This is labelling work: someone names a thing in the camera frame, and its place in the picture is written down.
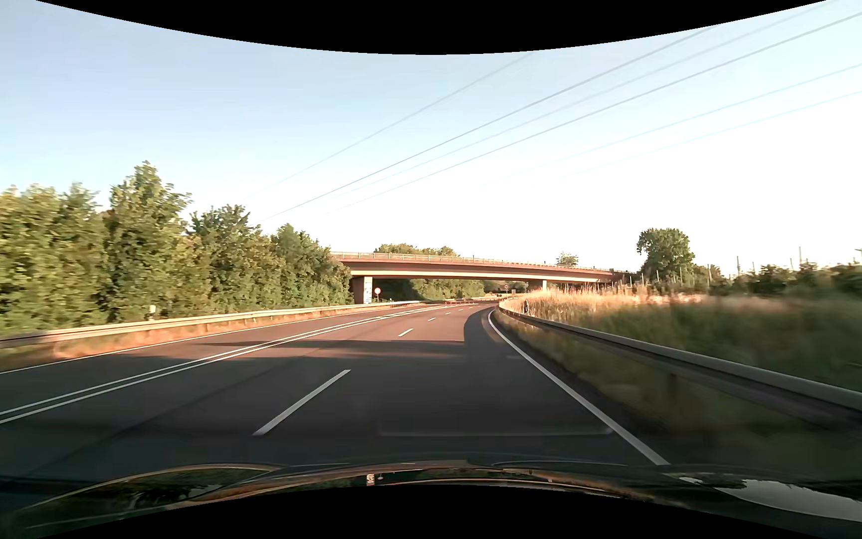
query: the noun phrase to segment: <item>asphalt road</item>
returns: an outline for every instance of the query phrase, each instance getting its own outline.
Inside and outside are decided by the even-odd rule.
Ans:
[[[653,463],[586,388],[502,338],[491,310],[356,312],[2,373],[0,513],[189,464]]]

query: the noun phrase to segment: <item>car hood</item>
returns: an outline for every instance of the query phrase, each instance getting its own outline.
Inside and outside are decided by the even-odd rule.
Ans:
[[[820,484],[727,466],[640,467],[502,455],[355,464],[176,467],[96,484],[20,509],[0,518],[0,536],[44,537],[158,511],[300,490],[406,484],[565,490],[754,522],[770,519],[774,526],[804,533],[814,533],[813,527],[820,529],[820,522],[826,519],[862,525],[862,489],[851,485]]]

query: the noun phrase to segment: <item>road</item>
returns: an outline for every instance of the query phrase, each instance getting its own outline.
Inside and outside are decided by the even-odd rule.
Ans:
[[[491,311],[355,312],[2,373],[0,512],[189,464],[652,463],[584,389],[501,337]]]

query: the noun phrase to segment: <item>curved road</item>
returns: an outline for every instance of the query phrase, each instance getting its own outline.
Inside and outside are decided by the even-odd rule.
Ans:
[[[654,462],[587,387],[499,335],[491,310],[355,312],[2,373],[0,512],[188,464]]]

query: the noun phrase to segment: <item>double white line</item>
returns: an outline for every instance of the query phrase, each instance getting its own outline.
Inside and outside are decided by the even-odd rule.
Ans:
[[[122,388],[127,387],[127,386],[134,386],[136,384],[141,384],[143,382],[149,382],[150,380],[154,380],[156,378],[161,378],[162,376],[168,376],[169,374],[174,374],[176,372],[182,372],[183,370],[189,370],[189,369],[196,368],[199,366],[204,366],[204,365],[207,365],[209,363],[214,363],[215,361],[222,361],[222,360],[231,359],[231,358],[234,358],[237,356],[242,356],[244,354],[250,354],[252,352],[257,352],[258,350],[265,350],[266,348],[271,348],[272,346],[287,344],[289,342],[293,342],[295,340],[301,340],[303,338],[316,337],[318,335],[323,335],[326,333],[330,333],[332,331],[338,331],[340,329],[346,329],[346,328],[350,328],[350,327],[361,325],[361,324],[377,322],[378,320],[384,320],[387,318],[394,318],[396,316],[404,316],[407,314],[412,314],[412,313],[417,313],[417,312],[434,311],[437,309],[443,309],[443,307],[427,307],[424,309],[414,309],[412,311],[394,312],[391,314],[384,314],[381,316],[374,316],[371,318],[365,318],[364,320],[356,320],[354,322],[346,322],[343,324],[330,326],[327,328],[316,329],[316,330],[308,331],[305,333],[300,333],[298,335],[292,335],[290,337],[281,337],[281,338],[276,338],[274,340],[268,340],[266,342],[261,342],[259,344],[253,344],[251,346],[246,346],[244,348],[238,348],[238,349],[231,350],[228,352],[222,352],[220,354],[215,354],[215,355],[209,356],[207,358],[201,358],[199,360],[192,360],[192,361],[186,361],[183,363],[178,363],[176,365],[167,366],[167,367],[160,368],[157,370],[152,370],[150,372],[144,372],[142,374],[136,374],[134,376],[129,376],[127,378],[121,378],[119,380],[114,380],[112,382],[106,382],[106,383],[100,384],[98,386],[86,387],[84,389],[79,389],[78,391],[72,391],[72,392],[66,393],[64,395],[59,395],[57,397],[51,397],[48,399],[43,399],[43,400],[36,401],[36,402],[30,403],[27,405],[15,407],[15,408],[12,408],[9,410],[2,410],[2,411],[0,411],[0,416],[8,415],[10,413],[14,413],[14,412],[17,412],[20,410],[26,410],[26,409],[38,407],[40,405],[45,405],[45,404],[50,403],[50,402],[60,401],[60,402],[57,402],[57,403],[54,403],[52,405],[48,405],[48,406],[45,406],[42,408],[34,408],[34,410],[29,410],[29,411],[26,411],[23,413],[19,413],[18,415],[10,415],[9,417],[0,419],[0,425],[2,425],[3,423],[8,423],[10,421],[16,421],[17,419],[21,419],[23,417],[28,417],[28,416],[34,415],[36,413],[41,413],[42,411],[53,410],[53,409],[56,409],[56,408],[59,408],[59,407],[65,406],[65,405],[76,403],[78,401],[82,401],[82,400],[89,399],[92,397],[97,397],[97,396],[102,395],[104,393],[115,391],[117,389],[122,389]],[[100,389],[102,387],[106,387],[106,388],[101,389],[99,391],[95,391],[95,389]],[[73,399],[69,399],[69,400],[62,400],[62,399],[65,399],[67,397],[72,397],[74,395],[80,395],[80,396],[75,397]]]

